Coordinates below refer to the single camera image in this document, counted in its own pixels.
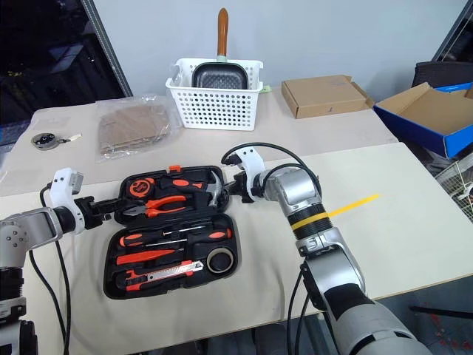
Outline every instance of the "tool case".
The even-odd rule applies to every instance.
[[[110,240],[103,290],[114,300],[166,294],[229,277],[238,265],[238,237],[224,214],[229,197],[207,192],[217,166],[171,166],[127,177],[120,199],[129,206],[115,212],[125,228]]]

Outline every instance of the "yellow stripe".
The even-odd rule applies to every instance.
[[[315,222],[316,220],[321,220],[322,218],[327,218],[327,217],[328,217],[328,213],[326,213],[326,212],[322,212],[322,213],[319,213],[319,214],[314,214],[310,217],[307,217],[307,218],[304,218],[303,220],[300,220],[299,222],[295,222],[290,227],[293,230],[295,230],[297,228],[301,228],[301,227],[305,226],[306,224],[309,224],[309,223]]]
[[[346,212],[346,211],[349,211],[349,210],[354,209],[356,207],[359,207],[361,205],[364,205],[365,203],[376,200],[378,197],[379,197],[379,194],[369,196],[367,198],[364,198],[363,200],[356,201],[354,203],[351,203],[350,205],[346,205],[345,207],[342,207],[340,209],[336,209],[335,211],[331,211],[331,212],[329,212],[328,216],[329,217],[336,216],[337,214],[341,214],[343,212]]]
[[[333,217],[333,216],[336,216],[336,215],[341,214],[343,212],[346,212],[346,211],[349,211],[349,210],[354,209],[356,207],[359,207],[361,205],[364,205],[365,203],[376,200],[378,197],[379,197],[379,194],[375,194],[373,196],[369,196],[367,198],[364,198],[363,200],[356,201],[354,203],[351,203],[350,205],[346,205],[345,207],[342,207],[340,209],[336,209],[335,211],[331,211],[329,213],[322,212],[322,213],[319,213],[319,214],[314,214],[313,216],[307,217],[303,220],[300,220],[299,222],[295,222],[290,227],[294,231],[297,228],[301,228],[301,227],[303,227],[303,226],[305,226],[309,223],[315,222],[316,220],[321,220],[322,218],[326,218],[326,217]]]

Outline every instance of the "hammer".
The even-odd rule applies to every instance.
[[[214,176],[215,183],[201,183],[184,179],[163,178],[160,180],[160,185],[161,189],[174,187],[182,192],[208,192],[209,194],[212,194],[212,199],[208,205],[210,207],[217,207],[217,198],[222,194],[222,181],[214,172],[212,172],[212,175]]]

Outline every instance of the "white wall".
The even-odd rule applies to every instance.
[[[410,87],[466,0],[95,0],[135,95],[164,93],[182,57],[214,58],[217,14],[228,56],[264,62],[262,78],[351,75],[375,100]]]

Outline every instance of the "black tool case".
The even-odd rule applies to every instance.
[[[222,171],[216,166],[192,166],[187,168],[171,166],[169,172],[160,170],[132,175],[122,182],[120,198],[129,201],[131,206],[134,204],[142,205],[143,201],[169,196],[183,195],[186,201],[177,201],[162,206],[161,209],[180,210],[162,213],[156,217],[147,217],[145,214],[126,215],[124,212],[129,209],[128,206],[115,212],[115,220],[123,224],[125,228],[112,237],[106,253],[103,290],[107,297],[114,300],[126,300],[155,296],[165,294],[176,288],[203,285],[234,273],[238,265],[238,237],[232,219],[223,213],[228,205],[228,194],[225,190],[222,190],[222,194],[217,199],[217,205],[209,206],[211,194],[203,190],[183,192],[179,187],[169,185],[169,181],[173,180],[187,180],[192,184],[196,184],[196,186],[200,186],[200,183],[214,183],[212,172],[220,179],[223,186]],[[203,227],[178,232],[182,229],[201,226]],[[214,231],[225,231],[226,234],[223,238],[208,243],[207,235],[223,235],[222,232],[212,234]],[[142,235],[142,233],[153,238],[154,233],[156,233],[156,239],[152,243],[170,243],[161,246],[144,246],[140,242],[133,243],[134,240],[129,237],[131,235]],[[177,240],[182,239],[187,239],[187,241],[177,242]],[[169,254],[147,261],[132,260],[131,263],[129,262],[131,260],[130,254],[135,257],[135,253],[156,250],[166,250],[166,253]],[[130,286],[130,283],[136,284],[142,280],[138,279],[140,275],[173,268],[183,262],[195,261],[200,261],[203,264],[203,269],[195,271],[191,276],[184,274],[178,277],[159,279],[163,276],[163,273],[160,273],[159,280],[151,281],[147,277],[144,284],[135,286],[139,289],[131,289],[133,286]]]

